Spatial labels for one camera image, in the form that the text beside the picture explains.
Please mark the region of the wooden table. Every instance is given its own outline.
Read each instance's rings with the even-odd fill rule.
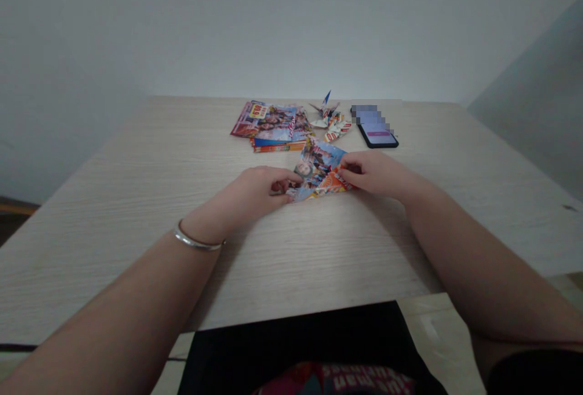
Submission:
[[[153,98],[89,159],[0,249],[0,342],[43,341],[244,168],[293,168],[298,152],[253,154],[229,135],[245,102]],[[541,274],[583,270],[583,205],[464,109],[371,100],[341,108],[351,104],[378,105],[401,143],[385,153],[443,187]],[[357,129],[336,145],[366,149]],[[439,291],[401,205],[332,194],[233,235],[187,328]]]

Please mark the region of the smartphone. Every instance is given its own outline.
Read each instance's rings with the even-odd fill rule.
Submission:
[[[396,148],[399,145],[376,105],[353,105],[350,111],[370,149]]]

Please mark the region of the bracelet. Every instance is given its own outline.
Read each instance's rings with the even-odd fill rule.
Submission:
[[[176,237],[178,240],[180,240],[181,242],[183,242],[184,244],[196,248],[196,249],[202,249],[204,251],[214,251],[217,250],[218,248],[222,247],[225,243],[227,243],[227,240],[223,240],[221,243],[216,244],[216,245],[208,245],[205,243],[201,243],[201,242],[197,242],[196,240],[191,239],[189,236],[187,236],[186,234],[184,234],[182,232],[182,230],[180,229],[180,223],[182,222],[182,219],[178,221],[178,223],[176,224],[176,226],[174,227],[174,237]]]

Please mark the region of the forearm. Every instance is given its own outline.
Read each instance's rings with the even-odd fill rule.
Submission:
[[[218,256],[165,234],[16,369],[6,389],[149,393]]]
[[[470,330],[515,342],[581,342],[577,311],[530,266],[427,182],[404,200],[425,254]]]

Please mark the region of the white wall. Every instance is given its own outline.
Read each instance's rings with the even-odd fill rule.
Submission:
[[[2,0],[0,194],[43,202],[148,94],[467,105],[574,0]]]
[[[583,0],[468,111],[583,201]]]

